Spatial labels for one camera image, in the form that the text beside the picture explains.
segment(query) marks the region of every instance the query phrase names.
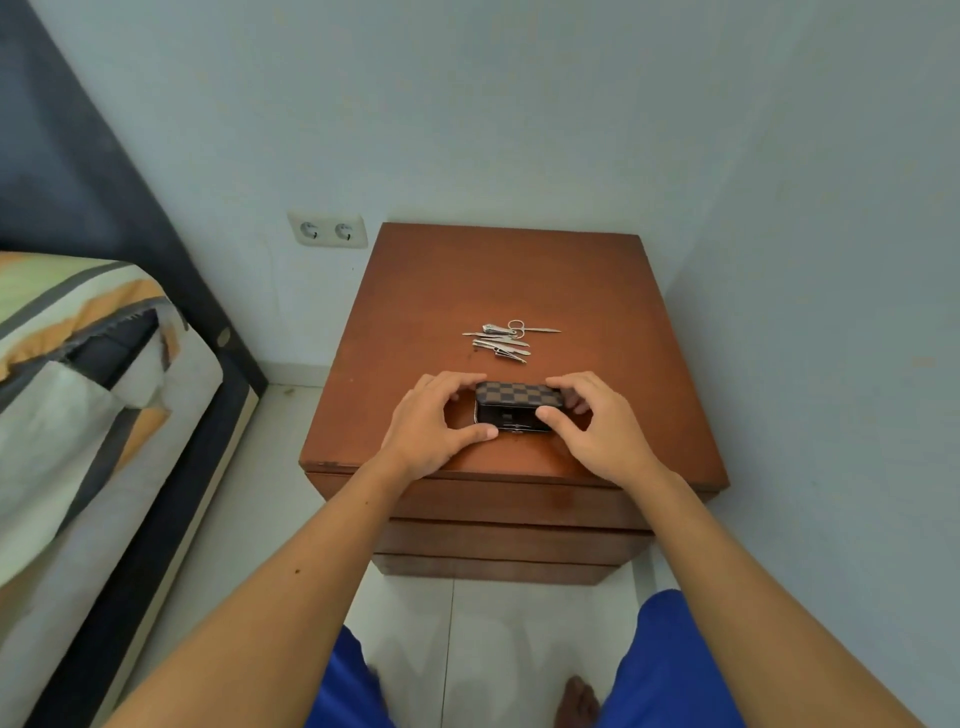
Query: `hand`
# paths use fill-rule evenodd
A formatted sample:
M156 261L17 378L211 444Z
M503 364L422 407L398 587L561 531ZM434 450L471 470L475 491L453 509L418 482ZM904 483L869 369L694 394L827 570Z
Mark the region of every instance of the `hand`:
M450 429L444 420L444 405L486 378L461 372L423 375L396 406L380 453L394 458L413 481L435 472L467 445L492 440L493 425Z
M664 470L650 450L634 410L593 372L551 376L547 386L563 390L567 409L580 415L593 410L593 420L580 429L556 407L538 407L537 417L560 435L570 452L592 473L631 490L644 476Z

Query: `blue shorts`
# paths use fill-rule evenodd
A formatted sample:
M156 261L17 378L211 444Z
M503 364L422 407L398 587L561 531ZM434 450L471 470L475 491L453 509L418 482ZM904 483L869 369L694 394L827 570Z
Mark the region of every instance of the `blue shorts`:
M596 728L743 725L684 596L677 590L651 596L640 608L634 641L620 661ZM346 627L306 721L306 728L321 726L394 728L383 707L380 683Z

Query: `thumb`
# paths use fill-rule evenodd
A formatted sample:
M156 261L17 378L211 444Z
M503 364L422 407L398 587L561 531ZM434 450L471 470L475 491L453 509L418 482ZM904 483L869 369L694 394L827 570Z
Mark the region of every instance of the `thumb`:
M470 425L450 431L452 433L450 440L453 442L453 447L456 448L455 452L460 452L467 445L473 445L473 443L492 440L497 435L496 427L493 425Z
M556 407L538 407L537 419L550 425L550 428L560 435L568 445L571 440L583 434L583 430Z

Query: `wall socket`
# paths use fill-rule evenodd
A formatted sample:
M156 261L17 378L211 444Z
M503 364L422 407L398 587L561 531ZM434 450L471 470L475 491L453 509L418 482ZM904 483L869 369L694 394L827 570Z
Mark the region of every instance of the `wall socket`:
M317 248L366 248L367 229L360 215L323 215L287 210L287 220L301 245Z

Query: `floor tile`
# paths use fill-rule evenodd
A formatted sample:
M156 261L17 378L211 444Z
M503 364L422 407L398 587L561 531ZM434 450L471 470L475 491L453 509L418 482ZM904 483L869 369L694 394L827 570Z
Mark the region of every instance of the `floor tile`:
M298 464L320 389L268 388L197 532L127 691L324 501ZM347 625L380 673L399 728L440 726L452 581L370 566Z
M440 728L452 597L451 579L384 576L370 564L347 614L397 728Z
M551 726L572 674L602 699L636 611L630 564L593 587L456 581L443 728Z

